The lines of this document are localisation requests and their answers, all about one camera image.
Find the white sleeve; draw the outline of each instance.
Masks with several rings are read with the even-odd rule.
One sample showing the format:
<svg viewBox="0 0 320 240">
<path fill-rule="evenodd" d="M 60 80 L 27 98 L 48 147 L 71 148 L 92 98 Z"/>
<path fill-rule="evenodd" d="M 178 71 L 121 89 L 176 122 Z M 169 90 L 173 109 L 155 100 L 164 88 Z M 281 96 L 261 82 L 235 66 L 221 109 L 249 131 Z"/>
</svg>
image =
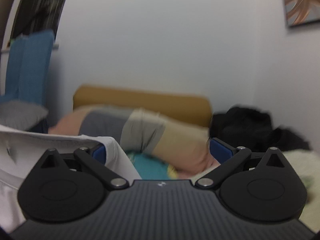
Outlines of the white sleeve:
<svg viewBox="0 0 320 240">
<path fill-rule="evenodd" d="M 114 138 L 89 137 L 86 135 L 81 135 L 80 137 L 91 140 L 94 139 L 95 141 L 102 143 L 106 148 L 107 154 L 105 166 L 121 177 L 127 179 L 130 185 L 135 179 L 141 179 L 139 173 Z"/>
</svg>

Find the framed picture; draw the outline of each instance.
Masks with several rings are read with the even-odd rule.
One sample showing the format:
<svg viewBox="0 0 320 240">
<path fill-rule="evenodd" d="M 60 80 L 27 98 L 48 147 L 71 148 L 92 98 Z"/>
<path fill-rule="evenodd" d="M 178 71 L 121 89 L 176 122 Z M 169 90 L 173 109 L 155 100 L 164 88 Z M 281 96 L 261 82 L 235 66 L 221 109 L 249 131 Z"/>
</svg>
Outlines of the framed picture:
<svg viewBox="0 0 320 240">
<path fill-rule="evenodd" d="M 284 0 L 288 26 L 320 21 L 320 0 Z"/>
</svg>

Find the bed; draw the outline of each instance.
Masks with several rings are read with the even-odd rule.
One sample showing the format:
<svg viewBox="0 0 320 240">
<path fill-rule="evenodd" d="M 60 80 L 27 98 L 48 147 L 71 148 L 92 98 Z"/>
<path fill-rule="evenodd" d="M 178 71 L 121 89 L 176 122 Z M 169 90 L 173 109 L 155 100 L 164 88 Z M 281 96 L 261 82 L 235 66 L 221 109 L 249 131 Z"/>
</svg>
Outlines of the bed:
<svg viewBox="0 0 320 240">
<path fill-rule="evenodd" d="M 172 95 L 83 85 L 73 97 L 73 108 L 89 105 L 114 105 L 145 108 L 173 119 L 208 127 L 212 109 L 207 98 L 195 95 Z M 314 151 L 296 150 L 284 155 L 308 188 L 308 202 L 300 217 L 313 231 L 320 230 L 320 155 Z M 193 183 L 213 169 L 191 177 Z"/>
</svg>

